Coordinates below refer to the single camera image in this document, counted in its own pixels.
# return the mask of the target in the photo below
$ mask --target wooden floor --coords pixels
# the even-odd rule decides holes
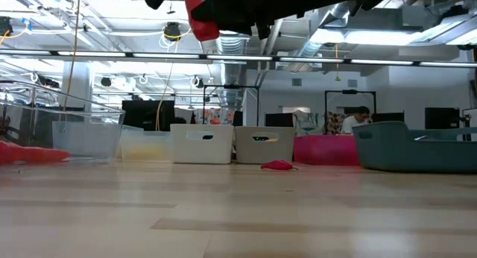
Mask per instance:
[[[0,257],[477,257],[475,176],[298,168],[3,168]]]

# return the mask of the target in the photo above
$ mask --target ceiling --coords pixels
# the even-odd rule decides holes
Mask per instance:
[[[448,0],[384,0],[376,9],[390,11],[386,15],[396,15],[403,7],[420,7],[425,4],[442,4]],[[31,31],[15,39],[7,39],[1,45],[3,49],[42,49],[42,50],[72,50],[75,43],[75,3],[77,0],[0,0],[0,16],[10,16],[13,26],[13,35],[20,34],[25,29],[24,19],[31,23]],[[276,42],[271,46],[271,54],[294,55],[296,51],[310,39],[314,33],[313,24],[318,14],[326,12],[328,7],[306,13],[303,18],[290,16],[283,19],[277,32]],[[162,40],[162,30],[167,22],[178,22],[181,32],[189,31],[188,16],[183,1],[165,1],[158,10],[150,9],[143,0],[81,0],[81,17],[79,18],[78,47],[79,51],[133,51],[133,52],[180,52],[202,53],[203,47],[195,39],[192,32],[183,36],[177,44],[165,46]],[[349,25],[362,24],[368,14],[361,13],[361,21],[350,19]],[[388,19],[382,18],[382,28]],[[376,29],[380,29],[377,22],[372,21]],[[344,33],[351,29],[340,30]],[[245,40],[245,54],[261,54],[264,41],[260,41],[255,34],[251,37],[234,35]],[[318,51],[323,57],[352,57],[361,59],[392,59],[392,60],[452,60],[458,56],[455,46],[391,46],[391,45],[357,45],[341,43],[336,47],[322,46]],[[126,62],[94,62],[96,77],[95,91],[120,92],[121,88],[104,88],[101,79],[104,76],[134,78],[139,82],[145,75],[146,84],[136,84],[141,92],[161,92],[165,88],[169,72],[171,79],[169,89],[176,93],[202,93],[190,83],[194,76],[203,78],[207,84],[222,84],[221,64],[190,64],[175,63],[171,69],[170,63],[126,63]],[[247,68],[256,69],[256,63],[248,63]],[[378,68],[360,65],[348,65],[341,68],[342,72],[355,72],[356,76],[366,76]],[[320,76],[326,76],[335,71],[335,64],[323,64],[314,69]],[[61,82],[63,62],[59,60],[0,60],[0,76],[23,75],[28,79],[29,72],[37,72]],[[262,85],[264,89],[284,90],[288,84],[274,83],[272,78],[290,78],[293,73],[288,70],[276,70],[266,77]],[[320,85],[310,85],[310,89],[319,89]]]

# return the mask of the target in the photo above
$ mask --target pink bin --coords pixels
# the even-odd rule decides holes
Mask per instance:
[[[354,136],[311,135],[296,137],[294,160],[317,166],[359,166]]]

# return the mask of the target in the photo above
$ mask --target red fabric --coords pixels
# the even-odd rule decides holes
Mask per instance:
[[[17,161],[27,163],[54,163],[70,157],[66,151],[37,147],[22,147],[8,142],[0,142],[0,165]]]
[[[214,22],[200,22],[193,20],[191,16],[192,9],[196,8],[202,3],[202,0],[184,0],[186,2],[186,9],[189,15],[189,24],[191,25],[192,32],[197,40],[203,42],[208,40],[217,39],[219,32],[218,27]]]
[[[284,160],[275,160],[262,165],[262,169],[290,170],[293,165]]]
[[[359,166],[354,136],[312,135],[296,137],[296,162],[316,166]]]

